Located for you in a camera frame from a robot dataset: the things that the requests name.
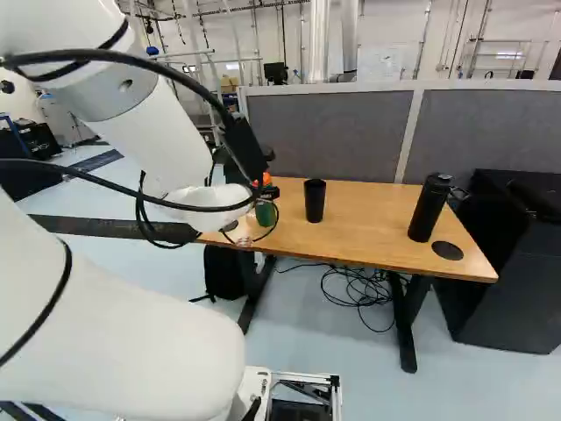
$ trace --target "black cabinet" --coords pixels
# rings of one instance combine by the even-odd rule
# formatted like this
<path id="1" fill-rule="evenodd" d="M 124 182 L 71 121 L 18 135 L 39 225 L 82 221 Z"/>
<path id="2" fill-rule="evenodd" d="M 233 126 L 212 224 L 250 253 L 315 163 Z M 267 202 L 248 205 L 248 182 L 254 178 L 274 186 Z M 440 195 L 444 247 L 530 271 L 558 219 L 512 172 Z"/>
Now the black cabinet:
<path id="1" fill-rule="evenodd" d="M 458 217 L 499 274 L 436 280 L 452 337 L 546 354 L 561 344 L 561 175 L 476 170 Z"/>
<path id="2" fill-rule="evenodd" d="M 19 126 L 22 145 L 11 130 L 0 130 L 0 158 L 47 159 L 60 152 L 46 125 Z M 0 185 L 13 200 L 23 199 L 62 181 L 60 174 L 39 171 L 0 169 Z"/>

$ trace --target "black cup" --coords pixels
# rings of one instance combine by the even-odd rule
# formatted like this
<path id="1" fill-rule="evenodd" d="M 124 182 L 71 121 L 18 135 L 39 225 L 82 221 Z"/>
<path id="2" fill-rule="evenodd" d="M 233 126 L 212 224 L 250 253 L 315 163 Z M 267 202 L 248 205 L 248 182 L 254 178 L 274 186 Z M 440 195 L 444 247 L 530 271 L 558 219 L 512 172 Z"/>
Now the black cup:
<path id="1" fill-rule="evenodd" d="M 306 219 L 312 223 L 322 222 L 323 206 L 325 204 L 324 180 L 313 178 L 304 182 L 304 196 L 306 198 Z"/>

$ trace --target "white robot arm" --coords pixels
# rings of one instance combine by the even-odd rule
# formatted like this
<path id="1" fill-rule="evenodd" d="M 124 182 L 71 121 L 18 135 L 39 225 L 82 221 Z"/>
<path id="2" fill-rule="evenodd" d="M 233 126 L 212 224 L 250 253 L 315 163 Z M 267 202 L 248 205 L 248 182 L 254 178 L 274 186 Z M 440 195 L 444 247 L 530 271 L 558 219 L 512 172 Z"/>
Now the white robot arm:
<path id="1" fill-rule="evenodd" d="M 0 10 L 0 56 L 100 46 L 141 54 L 112 0 L 0 0 Z M 198 187 L 209 151 L 161 77 L 107 62 L 21 70 L 134 159 L 146 194 L 198 206 L 250 197 L 239 185 Z M 204 232 L 248 210 L 174 215 Z M 228 416 L 245 369 L 236 324 L 73 256 L 1 189 L 0 232 L 0 400 L 153 420 Z"/>

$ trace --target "floor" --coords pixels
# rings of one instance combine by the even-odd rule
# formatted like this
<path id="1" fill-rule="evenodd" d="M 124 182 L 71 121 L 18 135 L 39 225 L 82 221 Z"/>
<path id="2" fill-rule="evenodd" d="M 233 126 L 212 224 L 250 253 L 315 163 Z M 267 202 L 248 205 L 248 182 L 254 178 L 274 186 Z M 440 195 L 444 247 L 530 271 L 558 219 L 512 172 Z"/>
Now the floor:
<path id="1" fill-rule="evenodd" d="M 55 161 L 71 165 L 109 149 L 83 146 Z M 138 173 L 139 168 L 126 158 L 93 172 L 132 188 L 138 184 Z M 44 190 L 18 205 L 29 213 L 133 217 L 131 199 L 80 180 Z M 154 220 L 168 220 L 157 211 L 150 213 Z M 75 251 L 135 285 L 180 299 L 204 293 L 201 245 L 166 251 L 137 240 L 62 237 Z M 297 263 L 282 259 L 278 268 Z M 156 275 L 161 270 L 166 277 Z M 354 309 L 327 302 L 319 288 L 323 271 L 300 268 L 273 274 L 246 337 L 247 364 L 341 375 L 347 421 L 559 418 L 561 351 L 543 357 L 457 344 L 450 339 L 436 296 L 430 292 L 414 324 L 419 371 L 408 375 L 399 367 L 394 331 L 371 333 Z M 236 319 L 243 303 L 243 299 L 220 301 L 212 307 Z M 391 307 L 367 310 L 366 318 L 383 326 L 391 321 Z M 96 412 L 53 409 L 69 420 L 114 419 Z"/>

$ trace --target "wooden desk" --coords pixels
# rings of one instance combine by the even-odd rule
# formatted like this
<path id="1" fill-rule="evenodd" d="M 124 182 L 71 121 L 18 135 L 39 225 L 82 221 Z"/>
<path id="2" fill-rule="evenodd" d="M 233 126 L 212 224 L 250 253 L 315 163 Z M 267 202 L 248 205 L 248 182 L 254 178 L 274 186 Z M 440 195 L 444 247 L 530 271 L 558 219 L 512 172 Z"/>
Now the wooden desk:
<path id="1" fill-rule="evenodd" d="M 400 347 L 401 368 L 415 373 L 417 362 L 411 331 L 433 276 L 469 282 L 493 283 L 498 279 L 491 264 L 479 250 L 452 210 L 445 205 L 427 243 L 409 239 L 407 229 L 421 186 L 372 182 L 327 181 L 323 221 L 311 224 L 304 211 L 303 179 L 274 177 L 280 188 L 275 201 L 280 210 L 276 229 L 265 239 L 240 252 L 240 265 L 248 287 L 247 304 L 239 323 L 247 331 L 266 278 L 274 265 L 269 256 L 268 269 L 254 273 L 253 256 L 248 251 L 361 265 L 389 270 L 388 282 L 394 299 L 394 316 Z M 229 232 L 238 240 L 257 238 L 266 228 L 257 224 L 250 213 Z M 462 260 L 446 260 L 431 248 L 436 240 L 449 241 L 464 252 Z M 235 247 L 218 232 L 204 234 L 199 241 Z M 400 277 L 393 271 L 413 274 L 403 294 Z"/>

